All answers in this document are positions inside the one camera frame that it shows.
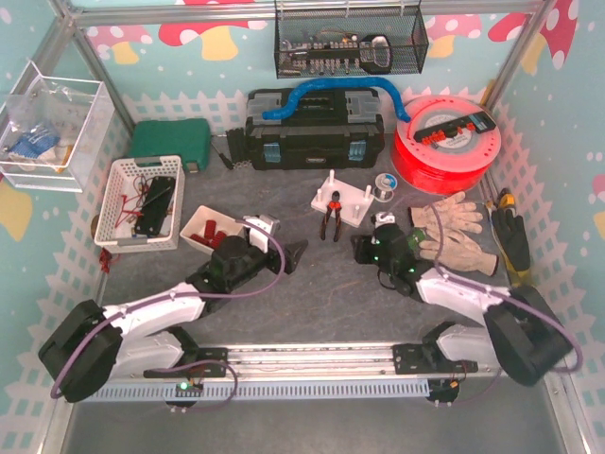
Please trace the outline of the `green plastic water tap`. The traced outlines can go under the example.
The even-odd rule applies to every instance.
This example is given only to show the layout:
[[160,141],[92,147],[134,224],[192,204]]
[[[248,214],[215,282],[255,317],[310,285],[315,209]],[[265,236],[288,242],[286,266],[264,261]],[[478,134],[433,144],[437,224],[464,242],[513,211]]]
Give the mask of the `green plastic water tap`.
[[425,241],[425,232],[423,229],[414,228],[407,236],[406,236],[406,244],[408,248],[415,252],[420,248],[420,244]]

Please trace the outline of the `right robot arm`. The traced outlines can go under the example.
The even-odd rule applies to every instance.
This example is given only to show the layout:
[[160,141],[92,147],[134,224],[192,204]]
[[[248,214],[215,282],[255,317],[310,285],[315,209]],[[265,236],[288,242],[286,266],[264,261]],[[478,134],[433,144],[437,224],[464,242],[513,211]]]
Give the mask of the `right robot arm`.
[[422,234],[405,234],[395,223],[384,223],[370,235],[351,237],[354,260],[373,265],[386,288],[420,303],[441,306],[481,325],[475,342],[459,348],[442,332],[436,344],[450,361],[494,360],[516,383],[536,384],[555,372],[570,353],[581,365],[581,351],[550,310],[539,291],[531,286],[489,288],[483,283],[454,275],[441,261],[420,259],[415,249]]

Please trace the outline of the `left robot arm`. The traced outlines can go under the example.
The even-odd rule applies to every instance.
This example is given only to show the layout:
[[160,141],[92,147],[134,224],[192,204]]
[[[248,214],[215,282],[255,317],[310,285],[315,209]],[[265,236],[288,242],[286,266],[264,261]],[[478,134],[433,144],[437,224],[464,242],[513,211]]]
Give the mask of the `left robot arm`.
[[232,374],[226,358],[202,353],[182,325],[244,298],[240,288],[261,271],[292,273],[308,247],[307,240],[281,245],[271,217],[240,223],[245,234],[220,239],[209,261],[173,288],[120,305],[77,304],[38,353],[54,380],[51,397],[77,403],[128,375],[180,377],[180,390],[199,391],[212,373]]

